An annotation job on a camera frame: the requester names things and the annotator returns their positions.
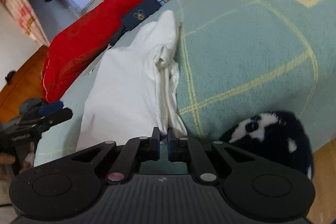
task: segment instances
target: pink curtain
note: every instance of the pink curtain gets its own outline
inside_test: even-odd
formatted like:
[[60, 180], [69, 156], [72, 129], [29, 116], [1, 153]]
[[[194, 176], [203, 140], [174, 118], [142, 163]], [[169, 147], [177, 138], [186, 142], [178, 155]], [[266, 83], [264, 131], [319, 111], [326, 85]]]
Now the pink curtain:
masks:
[[38, 45], [49, 46], [50, 42], [37, 19], [28, 0], [1, 0], [16, 20], [20, 28], [29, 35]]

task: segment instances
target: black cable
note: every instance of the black cable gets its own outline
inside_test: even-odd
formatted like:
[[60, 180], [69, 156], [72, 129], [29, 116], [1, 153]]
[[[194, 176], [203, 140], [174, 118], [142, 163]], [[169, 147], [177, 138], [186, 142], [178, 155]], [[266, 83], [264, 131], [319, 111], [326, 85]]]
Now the black cable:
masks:
[[4, 208], [4, 207], [12, 207], [13, 205], [11, 205], [10, 203], [5, 203], [5, 204], [0, 204], [0, 208]]

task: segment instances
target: red cushion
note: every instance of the red cushion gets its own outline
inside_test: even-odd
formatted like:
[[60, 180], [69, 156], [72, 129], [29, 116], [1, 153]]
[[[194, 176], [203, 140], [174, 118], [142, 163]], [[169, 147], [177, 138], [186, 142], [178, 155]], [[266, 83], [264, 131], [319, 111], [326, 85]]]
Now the red cushion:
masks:
[[105, 0], [52, 41], [42, 73], [44, 99], [59, 100], [81, 72], [106, 48], [120, 18], [143, 0]]

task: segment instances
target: mickey mouse logo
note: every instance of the mickey mouse logo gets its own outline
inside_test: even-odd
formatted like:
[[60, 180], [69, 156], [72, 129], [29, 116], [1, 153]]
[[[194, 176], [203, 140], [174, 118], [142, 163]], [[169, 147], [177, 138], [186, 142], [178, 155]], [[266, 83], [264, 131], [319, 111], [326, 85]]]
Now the mickey mouse logo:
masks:
[[133, 16], [140, 21], [145, 19], [145, 14], [143, 13], [143, 10], [139, 10], [137, 13], [134, 13]]

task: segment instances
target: ridged black plastic surface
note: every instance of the ridged black plastic surface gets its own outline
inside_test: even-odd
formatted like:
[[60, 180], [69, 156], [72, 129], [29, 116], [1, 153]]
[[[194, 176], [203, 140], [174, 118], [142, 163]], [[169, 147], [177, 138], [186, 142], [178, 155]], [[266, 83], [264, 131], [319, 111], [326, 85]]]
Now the ridged black plastic surface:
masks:
[[[109, 186], [86, 212], [61, 221], [20, 217], [14, 224], [253, 224], [231, 208], [215, 187], [197, 184], [190, 175], [134, 175]], [[300, 218], [288, 224], [309, 224]]]

